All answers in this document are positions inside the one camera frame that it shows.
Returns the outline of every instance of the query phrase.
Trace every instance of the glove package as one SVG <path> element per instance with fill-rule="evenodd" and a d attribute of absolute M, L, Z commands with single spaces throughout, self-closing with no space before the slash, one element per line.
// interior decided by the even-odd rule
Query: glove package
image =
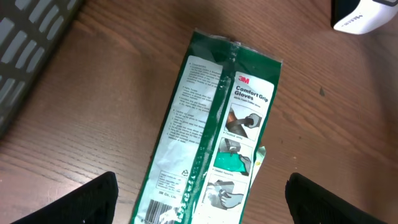
<path fill-rule="evenodd" d="M 282 62 L 195 31 L 132 223 L 241 223 Z"/>

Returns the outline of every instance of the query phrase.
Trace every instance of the wooden table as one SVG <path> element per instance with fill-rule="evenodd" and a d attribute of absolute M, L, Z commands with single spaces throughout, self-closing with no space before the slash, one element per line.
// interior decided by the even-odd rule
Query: wooden table
<path fill-rule="evenodd" d="M 128 223 L 196 27 L 284 59 L 243 223 L 292 223 L 293 172 L 395 223 L 398 19 L 357 36 L 330 16 L 330 0 L 87 0 L 0 142 L 0 223 L 107 170 Z"/>

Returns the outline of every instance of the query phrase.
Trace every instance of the product label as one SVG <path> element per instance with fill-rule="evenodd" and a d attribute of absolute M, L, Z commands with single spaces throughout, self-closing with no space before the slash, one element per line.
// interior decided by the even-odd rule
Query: product label
<path fill-rule="evenodd" d="M 223 67 L 189 56 L 133 223 L 174 223 Z"/>
<path fill-rule="evenodd" d="M 192 223 L 239 223 L 251 185 L 254 148 L 274 85 L 236 72 L 218 146 L 211 158 Z"/>

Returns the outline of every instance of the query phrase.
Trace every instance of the black object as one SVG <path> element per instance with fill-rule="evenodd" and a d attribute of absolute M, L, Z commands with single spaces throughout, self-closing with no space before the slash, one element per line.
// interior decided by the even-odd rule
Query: black object
<path fill-rule="evenodd" d="M 332 0 L 331 1 L 331 26 L 352 13 L 361 0 Z"/>
<path fill-rule="evenodd" d="M 83 0 L 0 0 L 0 136 Z"/>
<path fill-rule="evenodd" d="M 14 224 L 111 224 L 118 192 L 115 174 L 106 172 Z"/>
<path fill-rule="evenodd" d="M 285 196 L 295 224 L 385 224 L 298 173 Z"/>

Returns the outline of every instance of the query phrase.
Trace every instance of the green glove image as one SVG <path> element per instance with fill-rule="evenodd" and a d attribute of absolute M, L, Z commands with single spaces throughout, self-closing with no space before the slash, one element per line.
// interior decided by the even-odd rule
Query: green glove image
<path fill-rule="evenodd" d="M 242 155 L 243 147 L 246 146 L 242 146 L 240 143 L 230 139 L 222 139 L 214 166 L 231 172 L 240 172 L 242 175 L 248 176 L 252 162 L 249 157 Z"/>

